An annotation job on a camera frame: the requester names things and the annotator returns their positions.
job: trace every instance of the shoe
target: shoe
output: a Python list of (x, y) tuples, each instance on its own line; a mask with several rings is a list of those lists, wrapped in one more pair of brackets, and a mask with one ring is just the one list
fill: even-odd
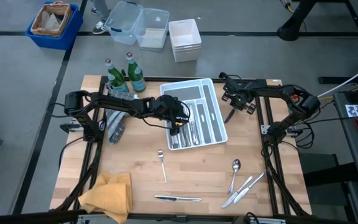
[(94, 14), (94, 15), (99, 15), (99, 10), (96, 10), (96, 8), (93, 7), (93, 8), (91, 9), (91, 13)]
[(105, 22), (106, 22), (106, 21), (104, 21), (104, 20), (99, 21), (99, 22), (96, 24), (96, 26), (93, 28), (92, 33), (93, 33), (94, 35), (99, 35), (99, 34), (102, 34), (102, 33), (106, 32), (106, 31), (107, 31), (107, 28), (105, 28), (105, 26), (104, 26), (104, 23), (105, 23)]

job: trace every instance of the wooden tabletop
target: wooden tabletop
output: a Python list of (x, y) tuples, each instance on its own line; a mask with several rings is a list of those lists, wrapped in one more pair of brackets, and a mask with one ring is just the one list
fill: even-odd
[[(100, 79), (101, 76), (85, 75), (81, 89), (89, 92), (98, 91)], [(281, 81), (267, 80), (267, 83), (278, 85)], [(139, 94), (139, 98), (158, 97), (161, 84), (163, 83), (147, 82), (147, 88)], [(232, 108), (229, 103), (221, 100), (223, 83), (215, 83), (214, 86), (221, 114), (226, 118)], [(270, 102), (275, 121), (281, 121), (288, 115), (283, 100), (272, 98)], [(157, 119), (148, 118), (147, 121), (162, 125), (162, 121)], [(103, 142), (98, 172), (131, 173), (133, 197), (131, 213), (245, 215), (247, 212), (253, 212), (260, 216), (272, 215), (266, 177), (237, 204), (221, 209), (228, 198), (227, 190), (233, 175), (231, 164), (234, 159), (240, 159), (242, 164), (236, 176), (235, 190), (249, 175), (256, 177), (265, 170), (264, 160), (260, 155), (262, 143), (256, 112), (253, 115), (245, 111), (234, 113), (230, 122), (225, 125), (228, 135), (226, 143), (179, 151), (168, 150), (164, 129), (147, 126), (141, 119), (130, 117), (124, 118), (124, 124), (125, 133), (117, 144), (110, 145), (107, 140)], [(82, 132), (70, 133), (67, 142), (82, 134)], [(285, 141), (295, 144), (293, 138), (286, 137)], [(86, 142), (78, 141), (66, 148), (50, 208), (59, 206), (78, 183), (85, 147)], [(158, 149), (163, 149), (167, 184), (163, 181)], [(280, 144), (279, 150), (287, 188), (302, 208), (311, 213), (298, 152), (287, 144)], [(277, 186), (275, 192), (278, 209), (283, 213)], [(203, 201), (166, 202), (154, 198), (154, 195), (201, 197)]]

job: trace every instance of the blue bin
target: blue bin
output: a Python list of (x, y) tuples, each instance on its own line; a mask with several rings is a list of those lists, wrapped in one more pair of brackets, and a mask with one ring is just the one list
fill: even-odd
[(71, 15), (70, 20), (67, 22), (66, 29), (63, 31), (60, 37), (34, 35), (30, 31), (34, 20), (25, 30), (25, 35), (30, 37), (39, 47), (68, 50), (73, 44), (75, 37), (77, 36), (77, 32), (79, 31), (82, 22), (84, 21), (82, 18), (82, 13), (78, 10), (78, 6), (76, 4), (70, 4), (70, 7), (73, 11), (73, 14)]

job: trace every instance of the metal fork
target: metal fork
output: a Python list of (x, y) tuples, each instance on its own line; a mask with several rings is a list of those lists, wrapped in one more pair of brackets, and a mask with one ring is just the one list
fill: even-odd
[(164, 154), (162, 153), (162, 150), (158, 150), (158, 158), (160, 158), (161, 166), (162, 166), (162, 172), (164, 174), (164, 182), (167, 183), (167, 175), (165, 174), (165, 168), (164, 168)]

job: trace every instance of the bottle label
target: bottle label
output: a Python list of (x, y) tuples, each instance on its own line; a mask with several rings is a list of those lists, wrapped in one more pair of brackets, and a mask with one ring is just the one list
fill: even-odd
[(113, 74), (108, 73), (107, 76), (109, 77), (109, 80), (111, 80), (111, 81), (116, 79), (116, 77)]
[(124, 84), (122, 84), (121, 86), (113, 86), (113, 85), (111, 85), (111, 86), (112, 86), (113, 90), (129, 92), (126, 82), (124, 82)]
[(135, 68), (136, 75), (140, 74), (141, 72), (142, 72), (142, 69), (140, 69), (139, 66)]
[(146, 82), (144, 81), (144, 78), (142, 78), (139, 81), (132, 82), (132, 87), (134, 87), (135, 91), (142, 91), (146, 87)]

